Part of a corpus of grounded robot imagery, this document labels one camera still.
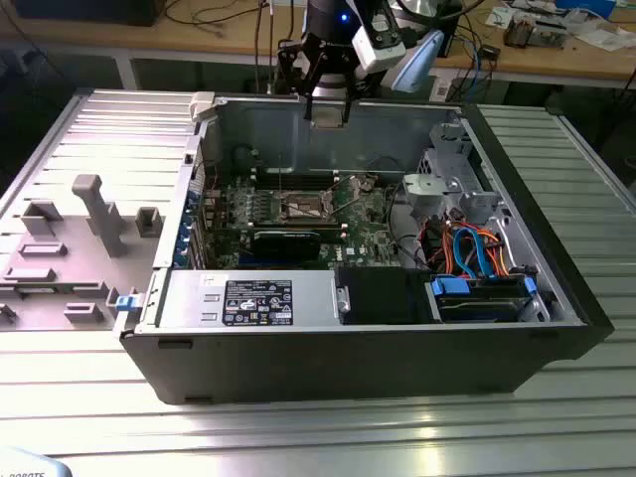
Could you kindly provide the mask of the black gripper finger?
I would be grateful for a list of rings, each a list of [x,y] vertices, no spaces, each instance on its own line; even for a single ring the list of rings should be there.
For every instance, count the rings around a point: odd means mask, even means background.
[[[361,65],[345,72],[345,105],[342,112],[342,122],[349,121],[352,105],[355,101],[367,95],[367,72]]]
[[[280,40],[277,50],[277,71],[289,91],[305,98],[306,120],[312,119],[313,91],[321,78],[321,41],[314,34],[305,34],[298,42]],[[308,62],[306,73],[298,73],[294,62],[300,57]]]

